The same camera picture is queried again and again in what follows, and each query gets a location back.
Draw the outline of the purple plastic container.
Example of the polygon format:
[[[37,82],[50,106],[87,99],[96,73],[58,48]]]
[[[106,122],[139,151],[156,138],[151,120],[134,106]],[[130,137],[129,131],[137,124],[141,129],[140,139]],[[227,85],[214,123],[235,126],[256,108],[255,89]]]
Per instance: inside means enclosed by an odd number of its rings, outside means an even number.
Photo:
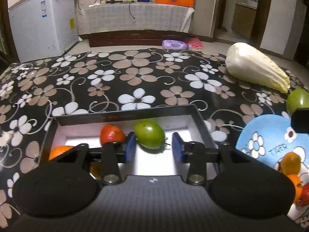
[[[188,49],[188,45],[183,41],[163,40],[162,48],[167,50],[186,50]]]

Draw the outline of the white napa cabbage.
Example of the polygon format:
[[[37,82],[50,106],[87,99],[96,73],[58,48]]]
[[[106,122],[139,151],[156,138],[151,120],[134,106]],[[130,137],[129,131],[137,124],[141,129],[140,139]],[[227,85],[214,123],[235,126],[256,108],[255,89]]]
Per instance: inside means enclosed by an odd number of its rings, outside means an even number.
[[[225,66],[233,77],[281,93],[288,93],[291,86],[289,76],[272,59],[247,43],[229,47]]]

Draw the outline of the pink cloth on floor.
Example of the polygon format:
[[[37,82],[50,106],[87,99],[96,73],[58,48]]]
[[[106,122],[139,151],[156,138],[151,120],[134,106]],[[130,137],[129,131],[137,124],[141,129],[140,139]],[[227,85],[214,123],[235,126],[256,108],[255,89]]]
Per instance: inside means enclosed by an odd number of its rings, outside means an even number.
[[[190,49],[203,49],[203,44],[198,37],[186,37],[185,43]]]

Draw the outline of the yellow orange fruit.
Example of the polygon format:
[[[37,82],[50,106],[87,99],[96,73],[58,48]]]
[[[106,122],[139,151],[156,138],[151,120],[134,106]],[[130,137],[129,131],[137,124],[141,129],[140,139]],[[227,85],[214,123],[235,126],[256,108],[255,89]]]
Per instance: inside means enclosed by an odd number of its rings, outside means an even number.
[[[282,172],[284,175],[298,175],[300,170],[301,157],[294,152],[288,152],[280,161],[280,172]]]

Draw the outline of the black shallow box white lining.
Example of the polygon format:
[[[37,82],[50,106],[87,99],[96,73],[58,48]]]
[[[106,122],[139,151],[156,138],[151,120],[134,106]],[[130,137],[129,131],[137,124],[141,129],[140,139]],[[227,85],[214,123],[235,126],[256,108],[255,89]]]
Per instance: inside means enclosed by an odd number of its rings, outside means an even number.
[[[135,144],[134,156],[128,163],[119,163],[121,177],[180,175],[186,179],[188,164],[176,162],[172,152],[172,135],[178,133],[185,142],[197,141],[215,148],[208,128],[195,105],[147,108],[105,113],[65,115],[53,118],[41,146],[39,164],[48,161],[50,151],[58,146],[86,143],[90,151],[101,146],[99,135],[105,125],[118,126],[125,134],[142,120],[156,122],[165,132],[165,143],[158,150]]]

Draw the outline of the white chest freezer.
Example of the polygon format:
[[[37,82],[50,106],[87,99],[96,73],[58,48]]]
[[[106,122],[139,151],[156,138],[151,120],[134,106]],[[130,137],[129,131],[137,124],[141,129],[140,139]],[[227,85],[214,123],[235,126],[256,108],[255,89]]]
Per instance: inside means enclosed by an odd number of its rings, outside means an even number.
[[[74,0],[20,0],[8,15],[20,62],[61,56],[79,40]]]

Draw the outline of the dark red tomato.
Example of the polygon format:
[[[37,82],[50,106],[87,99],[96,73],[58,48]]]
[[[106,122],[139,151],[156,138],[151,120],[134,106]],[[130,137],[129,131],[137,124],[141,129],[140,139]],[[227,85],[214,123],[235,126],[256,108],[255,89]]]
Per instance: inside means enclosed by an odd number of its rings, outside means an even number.
[[[306,183],[305,185],[303,185],[302,193],[301,193],[299,200],[297,201],[297,204],[300,207],[308,206],[309,204],[309,183]]]

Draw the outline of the large orange tangerine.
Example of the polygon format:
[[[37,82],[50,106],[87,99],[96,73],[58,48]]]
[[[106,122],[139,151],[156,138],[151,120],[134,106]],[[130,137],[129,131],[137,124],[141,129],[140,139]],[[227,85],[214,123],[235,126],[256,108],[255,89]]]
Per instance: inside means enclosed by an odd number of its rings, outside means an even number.
[[[49,160],[56,158],[57,156],[67,152],[72,149],[73,146],[58,146],[50,151]]]

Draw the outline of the blue tiger cartoon plate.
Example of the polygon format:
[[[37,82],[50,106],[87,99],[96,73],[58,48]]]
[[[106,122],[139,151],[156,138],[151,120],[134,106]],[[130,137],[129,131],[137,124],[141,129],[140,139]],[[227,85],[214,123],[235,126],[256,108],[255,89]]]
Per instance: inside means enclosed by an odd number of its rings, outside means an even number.
[[[280,171],[280,161],[288,152],[301,157],[298,174],[302,186],[308,183],[308,134],[296,133],[288,118],[279,115],[261,115],[241,132],[236,149],[246,153],[265,165]],[[308,206],[294,203],[288,213],[302,228],[308,227]]]

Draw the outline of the cabinet with white cover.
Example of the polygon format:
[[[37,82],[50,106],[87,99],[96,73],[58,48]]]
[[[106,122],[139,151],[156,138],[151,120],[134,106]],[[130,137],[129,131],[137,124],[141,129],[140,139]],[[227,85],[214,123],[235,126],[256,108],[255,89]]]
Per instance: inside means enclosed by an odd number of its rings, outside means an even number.
[[[77,32],[91,47],[184,41],[192,7],[155,3],[101,4],[77,10]]]

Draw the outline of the orange persimmon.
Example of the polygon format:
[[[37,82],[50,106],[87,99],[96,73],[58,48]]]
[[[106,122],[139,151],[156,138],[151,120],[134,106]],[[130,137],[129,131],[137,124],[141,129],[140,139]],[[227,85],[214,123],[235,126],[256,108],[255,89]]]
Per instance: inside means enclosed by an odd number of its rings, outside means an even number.
[[[295,188],[295,197],[294,197],[294,203],[297,203],[299,198],[301,197],[303,187],[302,187],[302,181],[300,177],[296,174],[289,174],[287,177],[291,180],[291,182],[294,185]]]

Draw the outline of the green tomato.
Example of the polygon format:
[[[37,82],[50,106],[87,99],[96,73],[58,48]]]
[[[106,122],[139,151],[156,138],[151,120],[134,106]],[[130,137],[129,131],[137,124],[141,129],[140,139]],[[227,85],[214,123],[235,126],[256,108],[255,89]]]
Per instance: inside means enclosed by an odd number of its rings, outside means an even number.
[[[165,143],[164,130],[152,120],[141,120],[134,126],[134,133],[140,145],[147,149],[157,150]]]
[[[290,93],[286,101],[288,113],[292,115],[298,108],[309,108],[309,93],[300,87]]]

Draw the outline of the floral black tablecloth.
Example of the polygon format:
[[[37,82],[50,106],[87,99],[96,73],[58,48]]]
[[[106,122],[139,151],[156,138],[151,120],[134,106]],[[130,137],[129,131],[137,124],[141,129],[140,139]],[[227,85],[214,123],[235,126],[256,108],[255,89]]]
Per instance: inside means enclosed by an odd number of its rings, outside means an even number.
[[[288,93],[233,77],[225,56],[162,49],[85,52],[12,67],[1,76],[1,231],[307,231],[288,217],[291,180],[236,149],[261,115],[288,118]],[[56,185],[39,164],[53,118],[195,105],[215,148],[243,154],[207,184],[127,175],[117,185]]]

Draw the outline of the small orange tangerine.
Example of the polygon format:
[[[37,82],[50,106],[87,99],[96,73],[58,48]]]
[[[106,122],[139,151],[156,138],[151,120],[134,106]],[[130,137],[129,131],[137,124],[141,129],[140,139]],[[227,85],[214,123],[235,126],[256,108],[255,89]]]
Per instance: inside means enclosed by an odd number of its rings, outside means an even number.
[[[90,175],[95,179],[101,179],[101,163],[92,162],[90,166]]]

